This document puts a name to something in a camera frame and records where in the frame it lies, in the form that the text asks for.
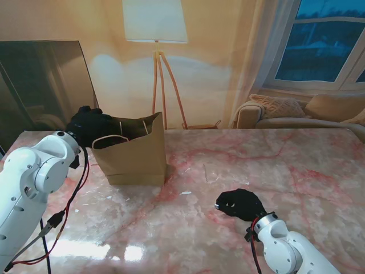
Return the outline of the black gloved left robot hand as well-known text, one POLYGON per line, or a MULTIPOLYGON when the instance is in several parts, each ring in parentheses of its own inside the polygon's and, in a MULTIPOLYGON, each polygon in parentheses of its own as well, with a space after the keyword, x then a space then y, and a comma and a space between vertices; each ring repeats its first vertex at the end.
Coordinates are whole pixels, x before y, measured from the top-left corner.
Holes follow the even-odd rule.
POLYGON ((121 135, 120 126, 112 116, 99 108, 82 106, 71 118, 65 132, 72 135, 78 145, 91 148, 92 142, 108 135, 121 135))

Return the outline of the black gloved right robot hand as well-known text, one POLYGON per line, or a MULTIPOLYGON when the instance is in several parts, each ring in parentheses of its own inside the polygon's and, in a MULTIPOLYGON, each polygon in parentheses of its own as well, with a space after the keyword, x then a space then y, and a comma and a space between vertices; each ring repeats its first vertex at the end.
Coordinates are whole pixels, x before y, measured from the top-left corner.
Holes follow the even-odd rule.
POLYGON ((241 188, 222 192, 216 200, 216 206, 226 215, 248 222, 267 214, 258 196, 241 188))

